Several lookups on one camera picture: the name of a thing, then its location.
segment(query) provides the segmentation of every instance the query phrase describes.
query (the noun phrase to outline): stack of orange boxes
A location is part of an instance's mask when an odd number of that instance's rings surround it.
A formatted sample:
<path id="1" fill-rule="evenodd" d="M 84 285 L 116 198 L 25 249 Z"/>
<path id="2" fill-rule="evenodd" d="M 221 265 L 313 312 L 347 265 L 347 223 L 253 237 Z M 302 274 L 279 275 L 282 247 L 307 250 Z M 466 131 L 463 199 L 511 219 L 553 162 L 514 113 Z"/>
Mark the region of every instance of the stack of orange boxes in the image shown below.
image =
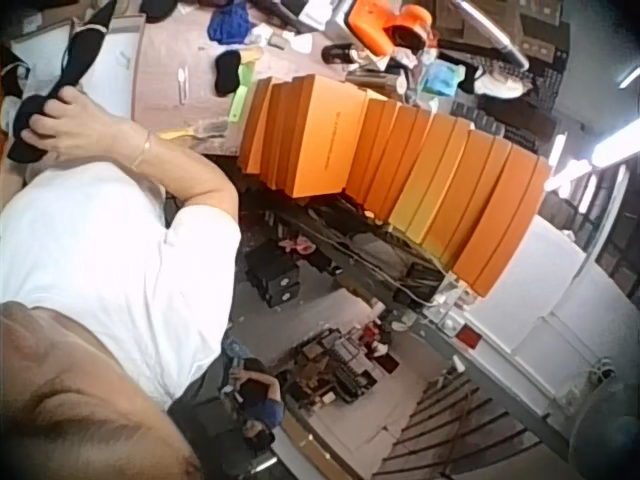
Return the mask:
<path id="1" fill-rule="evenodd" d="M 538 209 L 550 173 L 544 158 L 465 119 L 318 76 L 262 80 L 256 98 L 245 172 L 293 198 L 344 189 L 477 294 L 489 293 Z"/>
<path id="2" fill-rule="evenodd" d="M 318 75 L 258 82 L 239 161 L 292 198 L 340 193 L 371 98 L 370 90 Z"/>

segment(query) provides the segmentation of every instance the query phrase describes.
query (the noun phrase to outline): ceiling light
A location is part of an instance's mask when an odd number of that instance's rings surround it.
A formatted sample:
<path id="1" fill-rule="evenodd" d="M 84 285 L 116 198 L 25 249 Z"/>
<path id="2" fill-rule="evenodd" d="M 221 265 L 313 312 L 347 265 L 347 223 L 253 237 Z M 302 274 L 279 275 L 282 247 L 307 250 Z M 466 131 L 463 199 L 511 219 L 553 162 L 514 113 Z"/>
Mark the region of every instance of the ceiling light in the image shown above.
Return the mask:
<path id="1" fill-rule="evenodd" d="M 589 204 L 591 203 L 591 199 L 593 198 L 593 194 L 596 191 L 596 184 L 598 181 L 596 180 L 595 175 L 591 175 L 589 179 L 589 183 L 587 183 L 587 189 L 584 191 L 584 195 L 582 196 L 582 200 L 580 200 L 580 205 L 578 205 L 578 213 L 586 213 L 589 208 Z"/>
<path id="2" fill-rule="evenodd" d="M 620 83 L 620 90 L 623 88 L 627 88 L 631 82 L 633 82 L 636 78 L 640 76 L 640 67 L 636 68 L 633 72 L 631 72 L 627 77 Z"/>
<path id="3" fill-rule="evenodd" d="M 484 27 L 490 34 L 493 34 L 495 38 L 503 45 L 508 46 L 511 45 L 511 40 L 493 21 L 487 18 L 487 15 L 480 11 L 475 6 L 467 3 L 465 0 L 453 0 L 452 3 L 462 10 L 467 12 L 471 17 L 475 18 L 478 22 L 480 22 L 480 27 Z"/>
<path id="4" fill-rule="evenodd" d="M 551 148 L 551 153 L 549 154 L 549 166 L 553 171 L 558 164 L 558 160 L 560 160 L 560 155 L 562 155 L 562 150 L 564 149 L 564 144 L 567 141 L 567 134 L 562 133 L 556 136 L 556 139 L 553 141 L 553 148 Z"/>
<path id="5" fill-rule="evenodd" d="M 640 118 L 600 142 L 593 150 L 591 162 L 605 168 L 640 151 Z"/>
<path id="6" fill-rule="evenodd" d="M 588 160 L 570 160 L 564 170 L 545 182 L 544 190 L 546 192 L 556 190 L 564 183 L 572 182 L 576 178 L 586 175 L 591 170 L 593 170 L 593 166 Z"/>
<path id="7" fill-rule="evenodd" d="M 277 461 L 278 461 L 278 457 L 273 457 L 273 458 L 267 460 L 266 462 L 261 463 L 256 468 L 254 468 L 252 473 L 261 472 L 265 468 L 269 468 L 271 465 L 275 464 Z"/>

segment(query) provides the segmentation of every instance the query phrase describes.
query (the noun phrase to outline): blue shirt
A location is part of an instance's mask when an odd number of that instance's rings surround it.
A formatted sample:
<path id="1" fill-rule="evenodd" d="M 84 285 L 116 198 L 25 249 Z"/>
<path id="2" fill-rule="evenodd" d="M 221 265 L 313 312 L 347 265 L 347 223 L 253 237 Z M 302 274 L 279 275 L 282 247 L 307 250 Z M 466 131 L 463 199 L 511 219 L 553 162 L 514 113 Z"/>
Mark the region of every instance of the blue shirt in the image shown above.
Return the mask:
<path id="1" fill-rule="evenodd" d="M 280 426 L 284 417 L 284 404 L 271 398 L 248 408 L 245 414 L 254 420 L 264 423 L 270 430 Z"/>

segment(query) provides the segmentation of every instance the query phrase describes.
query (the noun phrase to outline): table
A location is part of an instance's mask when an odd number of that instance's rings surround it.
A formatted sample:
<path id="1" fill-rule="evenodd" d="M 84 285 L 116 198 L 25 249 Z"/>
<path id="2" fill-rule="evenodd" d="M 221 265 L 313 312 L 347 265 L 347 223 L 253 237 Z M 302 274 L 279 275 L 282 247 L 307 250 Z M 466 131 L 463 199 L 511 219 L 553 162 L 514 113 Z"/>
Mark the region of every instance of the table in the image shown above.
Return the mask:
<path id="1" fill-rule="evenodd" d="M 213 9 L 178 8 L 174 14 L 156 25 L 146 25 L 138 54 L 134 85 L 133 119 L 151 131 L 159 132 L 192 125 L 198 120 L 226 117 L 232 96 L 216 97 L 214 59 L 225 50 L 207 37 L 207 25 Z M 265 17 L 250 8 L 254 23 Z M 344 79 L 343 66 L 327 66 L 320 51 L 331 43 L 322 34 L 313 34 L 313 50 L 304 55 L 287 47 L 284 51 L 265 47 L 256 63 L 255 80 L 275 76 L 289 80 L 295 76 L 315 73 Z M 185 105 L 178 100 L 178 68 L 189 69 L 189 98 Z M 250 89 L 240 120 L 230 124 L 226 139 L 196 140 L 183 138 L 181 144 L 199 153 L 237 155 L 253 96 Z"/>

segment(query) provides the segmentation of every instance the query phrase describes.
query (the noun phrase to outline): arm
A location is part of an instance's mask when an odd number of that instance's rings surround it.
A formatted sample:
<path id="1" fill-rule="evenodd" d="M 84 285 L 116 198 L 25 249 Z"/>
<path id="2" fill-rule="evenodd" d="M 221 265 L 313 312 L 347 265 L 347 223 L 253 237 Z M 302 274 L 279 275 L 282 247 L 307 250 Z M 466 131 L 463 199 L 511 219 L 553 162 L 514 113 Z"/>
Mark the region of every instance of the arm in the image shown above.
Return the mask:
<path id="1" fill-rule="evenodd" d="M 7 158 L 7 152 L 11 146 L 9 139 L 4 145 L 2 157 L 0 157 L 0 212 L 9 201 L 22 190 L 24 184 L 25 165 L 12 162 Z"/>
<path id="2" fill-rule="evenodd" d="M 238 218 L 238 194 L 213 163 L 161 140 L 140 125 L 110 115 L 78 90 L 67 87 L 34 115 L 22 133 L 28 143 L 65 157 L 102 156 L 163 185 L 185 206 L 207 205 Z"/>
<path id="3" fill-rule="evenodd" d="M 282 402 L 282 396 L 280 394 L 280 382 L 277 378 L 267 375 L 266 373 L 252 372 L 249 370 L 242 370 L 239 374 L 234 375 L 241 380 L 255 380 L 256 382 L 264 383 L 269 386 L 267 391 L 267 398 L 275 400 L 276 402 Z"/>

